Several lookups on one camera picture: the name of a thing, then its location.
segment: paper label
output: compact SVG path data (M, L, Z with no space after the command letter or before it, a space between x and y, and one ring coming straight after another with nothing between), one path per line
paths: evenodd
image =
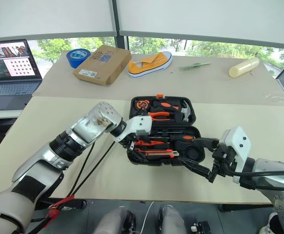
M81 69L80 72L79 72L79 74L80 74L80 75L87 76L87 77L94 78L94 77L97 75L97 72L93 72L93 71Z

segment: laptop screen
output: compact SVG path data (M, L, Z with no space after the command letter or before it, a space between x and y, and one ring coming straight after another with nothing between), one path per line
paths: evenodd
M25 39L0 41L0 82L41 79Z

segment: tool set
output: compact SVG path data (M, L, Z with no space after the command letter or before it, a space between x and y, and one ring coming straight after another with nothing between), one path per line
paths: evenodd
M130 116L149 115L152 118L151 134L132 140L127 151L134 164L182 165L179 159L201 162L205 158L194 109L188 98L164 95L135 97L131 101Z

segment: black plastic case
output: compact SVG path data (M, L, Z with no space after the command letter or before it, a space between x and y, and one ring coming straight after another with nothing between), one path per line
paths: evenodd
M190 100L186 97L165 97L163 95L157 96L144 96L144 97L134 97L131 100L131 108L129 118L132 118L136 115L140 115L141 111L136 107L138 101L148 100L150 107L148 108L148 112L161 112L160 108L154 108L151 106L154 100L159 102L178 102L181 101L182 108L186 108L184 101L190 107L190 116L188 121L153 121L151 126L151 135L149 136L140 136L138 140L145 140L148 137L169 137L171 135L179 135L180 133L167 133L167 132L184 132L183 135L191 135L196 138L201 137L199 130L192 126L192 124L196 121L196 116L194 109ZM176 150L176 146L182 144L178 142L170 142L169 149ZM171 164L172 166L183 165L178 158L190 158L197 162L201 162L205 158L205 151L203 147L190 147L190 149L186 149L186 151L178 150L179 156L170 159L159 159L159 160L141 160L139 157L136 157L136 153L132 152L132 150L128 149L127 154L131 163L133 164L145 164L150 166L160 166L162 164Z

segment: cardboard box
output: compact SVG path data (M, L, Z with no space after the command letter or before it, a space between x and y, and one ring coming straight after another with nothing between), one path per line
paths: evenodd
M96 84L112 84L130 59L130 50L102 45L74 70L74 76Z

